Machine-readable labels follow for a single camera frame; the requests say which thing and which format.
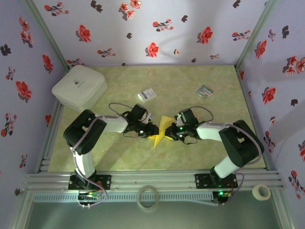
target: floral wallpaper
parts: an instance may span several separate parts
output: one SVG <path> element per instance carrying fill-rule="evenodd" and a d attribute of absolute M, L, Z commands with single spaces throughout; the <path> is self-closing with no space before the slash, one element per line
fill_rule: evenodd
<path fill-rule="evenodd" d="M 305 224 L 304 7 L 302 0 L 279 1 L 240 67 L 265 154 L 286 181 L 296 229 Z"/>
<path fill-rule="evenodd" d="M 2 1 L 0 9 L 0 227 L 9 228 L 51 122 L 51 89 L 64 69 L 23 3 Z"/>
<path fill-rule="evenodd" d="M 266 0 L 34 2 L 68 65 L 126 66 L 236 64 Z"/>

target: masking tape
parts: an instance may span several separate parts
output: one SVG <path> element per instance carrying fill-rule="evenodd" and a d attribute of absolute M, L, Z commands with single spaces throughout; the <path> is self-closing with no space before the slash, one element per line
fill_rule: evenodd
<path fill-rule="evenodd" d="M 268 200 L 271 197 L 270 189 L 266 185 L 255 185 L 252 194 L 259 201 Z"/>
<path fill-rule="evenodd" d="M 142 194 L 143 194 L 145 191 L 151 191 L 151 192 L 153 192 L 153 193 L 155 194 L 155 196 L 156 196 L 156 202 L 154 202 L 154 204 L 151 205 L 150 207 L 146 207 L 146 206 L 142 205 L 141 202 L 140 202 L 141 196 L 142 196 Z M 144 212 L 153 212 L 153 211 L 156 209 L 156 207 L 158 206 L 159 200 L 160 200 L 160 196 L 159 196 L 158 191 L 156 190 L 155 187 L 153 187 L 153 186 L 151 186 L 151 185 L 147 185 L 147 186 L 142 187 L 142 188 L 139 190 L 138 194 L 137 194 L 137 205 L 138 205 L 139 208 L 140 208 L 142 211 L 144 211 Z"/>

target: white box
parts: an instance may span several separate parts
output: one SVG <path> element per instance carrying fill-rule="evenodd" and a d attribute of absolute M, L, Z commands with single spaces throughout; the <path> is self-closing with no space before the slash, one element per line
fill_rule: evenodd
<path fill-rule="evenodd" d="M 157 94 L 154 92 L 154 90 L 152 88 L 138 93 L 138 98 L 144 103 L 147 102 L 148 100 L 151 100 L 151 99 L 155 98 L 155 97 L 157 97 Z"/>
<path fill-rule="evenodd" d="M 61 104 L 81 113 L 91 109 L 106 89 L 101 73 L 77 65 L 53 87 L 52 93 Z"/>

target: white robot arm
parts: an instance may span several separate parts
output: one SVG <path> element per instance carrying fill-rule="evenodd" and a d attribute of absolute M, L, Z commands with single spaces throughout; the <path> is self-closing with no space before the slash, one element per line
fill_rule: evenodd
<path fill-rule="evenodd" d="M 136 104 L 131 111 L 117 116 L 96 115 L 83 111 L 65 130 L 63 137 L 73 152 L 78 184 L 83 189 L 94 189 L 96 170 L 92 161 L 92 149 L 102 133 L 127 133 L 135 131 L 141 138 L 157 135 L 159 128 L 150 122 L 147 110 Z"/>
<path fill-rule="evenodd" d="M 180 111 L 175 120 L 176 122 L 165 131 L 165 135 L 173 140 L 185 143 L 185 138 L 190 136 L 195 139 L 216 140 L 224 144 L 228 156 L 210 171 L 211 179 L 215 183 L 246 164 L 254 164 L 260 160 L 264 151 L 262 143 L 243 120 L 233 124 L 214 124 L 206 121 L 199 123 L 190 108 Z"/>

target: table surface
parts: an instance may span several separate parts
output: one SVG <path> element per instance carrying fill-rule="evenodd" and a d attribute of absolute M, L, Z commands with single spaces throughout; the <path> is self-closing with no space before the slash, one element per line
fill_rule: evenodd
<path fill-rule="evenodd" d="M 153 122 L 159 126 L 162 115 L 173 117 L 178 111 L 201 105 L 212 111 L 215 123 L 232 123 L 245 120 L 253 129 L 250 115 L 233 65 L 197 66 L 115 66 L 95 67 L 107 82 L 108 89 L 91 109 L 100 115 L 115 115 L 108 108 L 111 102 L 133 107 L 143 105 L 153 113 Z M 214 94 L 207 99 L 196 91 L 208 84 Z M 153 88 L 157 94 L 146 103 L 137 98 L 137 93 Z M 125 107 L 114 105 L 122 113 Z M 210 115 L 199 108 L 193 110 L 199 122 Z M 73 171 L 75 166 L 69 147 L 62 137 L 64 130 L 79 115 L 64 107 L 58 134 L 54 143 L 49 172 Z M 140 169 L 210 169 L 227 156 L 221 142 L 199 140 L 185 145 L 163 138 L 153 149 L 154 139 L 123 137 L 120 133 L 102 134 L 92 151 L 93 162 L 101 170 Z M 249 167 L 265 167 L 263 159 Z"/>

